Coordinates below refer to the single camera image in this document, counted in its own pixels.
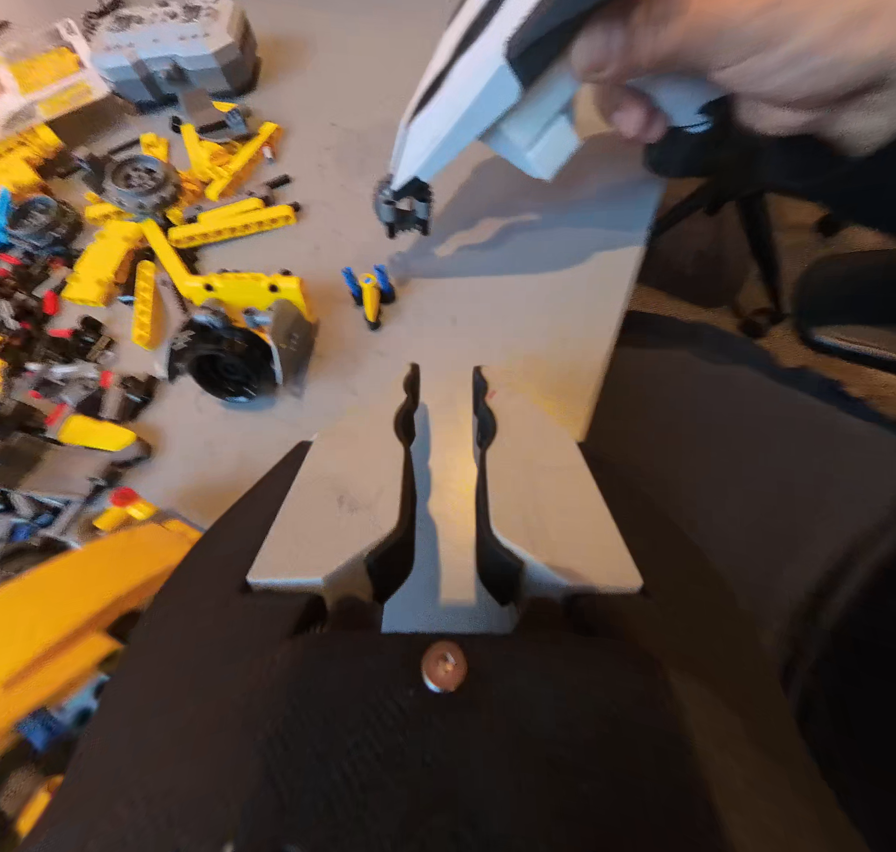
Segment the person's legs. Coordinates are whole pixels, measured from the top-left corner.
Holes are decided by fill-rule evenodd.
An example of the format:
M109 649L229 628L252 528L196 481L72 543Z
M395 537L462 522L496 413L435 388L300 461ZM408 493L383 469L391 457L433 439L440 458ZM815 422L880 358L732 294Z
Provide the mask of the person's legs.
M699 322L630 310L585 449L688 535L798 709L894 718L894 418Z

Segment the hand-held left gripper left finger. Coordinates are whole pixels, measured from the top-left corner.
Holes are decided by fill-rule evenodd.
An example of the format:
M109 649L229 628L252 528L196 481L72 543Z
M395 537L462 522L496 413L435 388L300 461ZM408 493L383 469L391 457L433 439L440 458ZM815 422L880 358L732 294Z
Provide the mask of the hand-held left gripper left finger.
M420 366L318 432L245 580L255 592L383 606L409 577Z

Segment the grey desk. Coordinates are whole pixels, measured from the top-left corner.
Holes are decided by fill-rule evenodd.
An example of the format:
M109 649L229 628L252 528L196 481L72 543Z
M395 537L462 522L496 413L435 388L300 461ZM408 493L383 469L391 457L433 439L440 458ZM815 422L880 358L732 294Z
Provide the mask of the grey desk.
M287 195L302 211L292 227L213 246L203 266L292 270L306 281L319 333L304 382L267 402L232 407L189 380L163 386L137 426L155 455L132 487L210 526L296 443L417 363L417 558L385 628L504 633L509 611L476 580L473 367L507 370L508 384L583 440L662 185L585 95L586 143L554 183L473 146L436 180L432 234L388 241L375 184L457 0L234 1L263 59L250 108L283 128L273 173L292 177ZM94 6L2 0L2 18L41 28ZM377 264L396 300L371 331L341 270L364 275Z

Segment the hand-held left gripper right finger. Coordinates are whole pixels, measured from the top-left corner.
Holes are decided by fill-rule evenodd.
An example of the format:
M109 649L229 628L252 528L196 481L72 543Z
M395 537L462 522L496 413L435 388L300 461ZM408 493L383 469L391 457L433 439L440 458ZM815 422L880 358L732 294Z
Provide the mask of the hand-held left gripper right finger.
M499 606L635 596L644 578L580 446L502 373L472 373L476 571Z

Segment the clear plastic packet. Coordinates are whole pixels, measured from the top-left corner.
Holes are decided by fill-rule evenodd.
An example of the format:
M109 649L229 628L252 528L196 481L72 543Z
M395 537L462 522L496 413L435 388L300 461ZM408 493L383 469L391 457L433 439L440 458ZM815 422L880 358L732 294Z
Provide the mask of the clear plastic packet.
M2 140L92 106L109 94L73 19L37 29L2 30Z

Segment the grey gear brick assembly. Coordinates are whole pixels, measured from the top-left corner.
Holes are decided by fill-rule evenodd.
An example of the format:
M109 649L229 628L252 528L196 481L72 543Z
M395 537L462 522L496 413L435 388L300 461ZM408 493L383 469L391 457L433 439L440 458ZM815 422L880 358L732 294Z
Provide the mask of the grey gear brick assembly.
M382 179L375 190L374 210L390 240L403 232L429 236L432 221L433 192L430 184L412 179L395 190L392 177Z

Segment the grey wheel hub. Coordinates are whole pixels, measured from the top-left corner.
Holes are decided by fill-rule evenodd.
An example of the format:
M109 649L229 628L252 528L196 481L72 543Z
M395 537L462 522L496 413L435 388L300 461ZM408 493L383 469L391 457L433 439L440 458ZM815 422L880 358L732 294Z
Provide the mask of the grey wheel hub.
M174 206L181 191L180 176L171 164L136 154L107 164L99 195L128 214L148 219Z

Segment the office chair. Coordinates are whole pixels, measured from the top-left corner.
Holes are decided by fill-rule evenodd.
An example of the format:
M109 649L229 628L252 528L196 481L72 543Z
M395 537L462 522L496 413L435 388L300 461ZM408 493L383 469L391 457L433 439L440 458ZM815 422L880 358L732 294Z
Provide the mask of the office chair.
M732 204L769 306L741 318L761 338L785 318L778 249L767 196L823 208L815 230L831 238L849 225L894 237L895 145L871 155L839 155L809 136L764 138L722 119L702 133L668 129L644 149L645 166L665 179L701 179L656 218L652 239L697 213ZM823 257L799 276L790 314L808 348L882 373L895 373L894 247Z

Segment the pile of toy bricks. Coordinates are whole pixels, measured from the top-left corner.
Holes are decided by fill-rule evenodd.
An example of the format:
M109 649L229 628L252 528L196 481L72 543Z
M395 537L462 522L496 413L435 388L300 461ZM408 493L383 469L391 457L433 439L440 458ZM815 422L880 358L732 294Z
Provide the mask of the pile of toy bricks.
M152 457L133 425L171 382L167 344L192 309L177 291L185 275L295 275L199 271L201 249L294 226L301 206L276 200L287 174L248 188L275 160L282 127L245 129L236 104L195 98L204 111L187 112L182 96L187 121L171 122L186 170L154 132L103 155L68 153L68 173L83 175L83 212L40 173L63 165L50 127L2 143L2 583L81 544L96 501L126 500L122 477ZM136 154L180 176L179 200L158 218L99 195L107 164Z

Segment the small yellow blue brick piece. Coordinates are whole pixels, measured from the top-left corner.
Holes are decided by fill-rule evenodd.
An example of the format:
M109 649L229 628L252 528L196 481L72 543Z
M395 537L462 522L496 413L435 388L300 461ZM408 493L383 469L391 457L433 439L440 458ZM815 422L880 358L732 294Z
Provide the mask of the small yellow blue brick piece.
M382 326L382 309L396 300L396 289L385 265L377 264L364 275L357 275L350 267L341 270L356 307L363 311L364 322L371 331Z

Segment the yellow model with black wheel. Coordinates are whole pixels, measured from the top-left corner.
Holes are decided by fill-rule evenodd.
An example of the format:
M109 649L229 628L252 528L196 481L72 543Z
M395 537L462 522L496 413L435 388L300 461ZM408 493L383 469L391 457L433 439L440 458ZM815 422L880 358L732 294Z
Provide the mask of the yellow model with black wheel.
M238 404L272 396L304 374L317 320L299 276L188 273L177 291L192 309L167 344L169 381L187 377Z

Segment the grey battery box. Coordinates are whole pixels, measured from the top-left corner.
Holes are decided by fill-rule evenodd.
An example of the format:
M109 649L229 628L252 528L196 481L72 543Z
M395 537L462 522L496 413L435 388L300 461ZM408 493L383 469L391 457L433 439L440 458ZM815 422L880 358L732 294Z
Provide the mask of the grey battery box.
M120 7L98 21L89 47L110 92L141 109L173 103L188 86L242 96L261 65L252 24L232 0Z

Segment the person's right hand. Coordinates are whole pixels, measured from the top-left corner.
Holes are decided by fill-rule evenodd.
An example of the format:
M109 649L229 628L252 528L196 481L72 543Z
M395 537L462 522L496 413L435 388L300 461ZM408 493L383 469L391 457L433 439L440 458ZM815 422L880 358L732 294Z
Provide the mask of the person's right hand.
M732 96L746 129L808 134L848 155L895 135L895 0L616 0L571 50L605 119L654 142L663 112L630 85L681 73Z

